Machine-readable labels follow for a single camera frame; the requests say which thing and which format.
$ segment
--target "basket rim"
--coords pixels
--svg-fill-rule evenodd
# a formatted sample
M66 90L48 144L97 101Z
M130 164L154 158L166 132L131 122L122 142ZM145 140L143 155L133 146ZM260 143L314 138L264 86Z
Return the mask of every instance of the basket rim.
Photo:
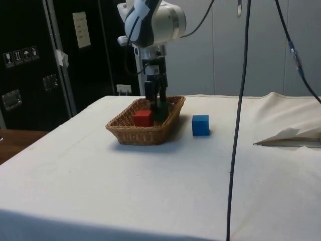
M178 102L178 104L175 106L175 109L173 110L172 112L172 115L173 116L174 114L176 114L177 110L182 108L183 107L183 104L186 100L186 97L185 96L171 96L171 97L180 97L180 100ZM115 118L113 118L110 122L108 122L108 124L106 125L106 128L108 130L114 130L114 129L117 129L117 130L126 130L126 129L134 129L134 130L137 130L137 131L146 131L146 132L157 132L159 131L159 129L163 129L164 127L166 127L167 125L171 124L171 119L172 118L167 118L166 121L160 125L160 126L156 126L156 127L136 127L136 126L127 126L127 127L124 127L124 126L111 126L111 124L119 117L121 117L125 112L128 111L128 109L131 108L132 105L134 105L136 102L140 101L141 99L143 98L139 98L139 99L136 99L133 103L131 103L125 110L123 110L120 114L118 114Z

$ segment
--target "blue cube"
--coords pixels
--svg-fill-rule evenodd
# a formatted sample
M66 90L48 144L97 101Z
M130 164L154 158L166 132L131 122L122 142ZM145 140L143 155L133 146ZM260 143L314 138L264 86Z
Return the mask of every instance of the blue cube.
M192 120L193 136L209 136L210 122L208 115L194 115Z

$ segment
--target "warning sticker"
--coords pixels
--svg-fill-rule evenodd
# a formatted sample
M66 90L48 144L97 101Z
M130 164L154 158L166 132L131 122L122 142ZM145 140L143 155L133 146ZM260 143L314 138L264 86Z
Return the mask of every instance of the warning sticker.
M22 49L22 55L24 58L24 62L30 62L31 61L31 52L29 48Z
M32 46L32 47L30 48L30 50L31 50L31 58L32 58L33 60L36 60L36 59L39 59L39 58L40 58L39 52L38 52L38 48L37 48L36 46Z
M23 61L23 57L21 54L21 50L13 51L13 55L14 55L14 60L15 60L16 65L23 64L24 61Z
M14 58L12 56L12 52L5 53L4 60L5 60L6 68L14 67L15 62L14 62Z

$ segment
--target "black cable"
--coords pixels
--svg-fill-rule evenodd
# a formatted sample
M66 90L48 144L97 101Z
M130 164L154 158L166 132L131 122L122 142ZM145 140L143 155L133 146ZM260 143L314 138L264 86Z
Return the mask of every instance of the black cable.
M283 25L283 29L284 29L284 32L285 32L285 35L286 35L286 38L289 42L289 47L291 49L291 53L293 54L293 58L295 60L295 63L296 63L296 66L297 66L297 70L299 72L299 75L301 76L302 80L303 80L303 83L305 84L305 86L307 87L307 89L310 91L310 93L317 99L317 101L321 104L321 99L316 95L316 93L313 91L313 89L311 88L311 86L308 84L308 82L306 81L305 79L305 76L304 76L304 71L303 71L303 68L302 68L302 65L301 65L301 61L300 61L300 58L298 56L298 53L297 51L295 50L295 47L294 47L294 44L291 40L291 37L290 37L290 34L287 30L287 27L286 27L286 24L285 24L285 21L284 21L284 18L283 18L283 14L282 14L282 11L281 11L281 8L280 8L280 4L279 4L279 1L278 0L275 0L275 3L276 3L276 7L277 7L277 11L279 13L279 16L280 16L280 19L281 19L281 22L282 22L282 25Z
M235 167L235 156L236 156L237 140L238 140L238 135L239 135L239 127L240 127L240 119L241 119L242 99L243 99L243 94L244 94L246 69L247 69L247 52L248 52L250 13L251 13L251 0L248 0L247 1L246 23L245 23L243 75L242 75L241 89L240 89L240 95L239 95L239 103L237 106L236 126L235 126L234 144L233 144L233 152L232 152L232 160L231 160L229 198L228 198L228 205L227 205L228 207L227 207L226 241L230 241L231 206L232 206L234 167Z
M181 38L185 38L185 37L188 37L188 36L192 35L193 33L195 33L195 32L200 28L200 26L203 24L204 20L206 19L207 15L209 14L209 12L210 12L210 10L211 10L211 8L212 8L212 5L213 5L213 3L214 3L214 1L215 1L215 0L212 0L212 1L211 1L210 6L209 6L209 8L207 9L207 11L206 11L203 19L201 20L200 24L199 24L192 32L190 32L189 34L186 34L186 35L181 36Z
M141 71L139 71L138 73L131 73L131 71L128 69L128 66L127 66L127 55L128 55L128 49L129 49L129 44L130 44L130 39L131 39L131 35L132 33L134 32L134 29L136 27L136 24L138 22L138 19L139 17L136 18L131 30L130 30L130 34L128 36L128 40L127 40L127 44L126 44L126 47L125 47L125 57L124 57L124 66L125 66L125 70L126 72L131 75L131 76L138 76L140 75L141 73L144 72L144 70L147 68L147 66L149 65L149 62L147 62L147 64L144 65L143 69Z

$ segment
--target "white sticker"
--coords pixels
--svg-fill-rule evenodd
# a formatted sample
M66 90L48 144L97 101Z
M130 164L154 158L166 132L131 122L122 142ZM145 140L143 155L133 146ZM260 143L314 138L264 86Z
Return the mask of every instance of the white sticker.
M59 62L59 65L64 67L68 67L69 66L69 62L68 62L68 55L65 54L64 52L56 49L56 55L57 55L57 59Z
M76 37L78 41L78 48L84 48L90 46L90 37L88 32L86 13L74 13L74 25L76 30Z

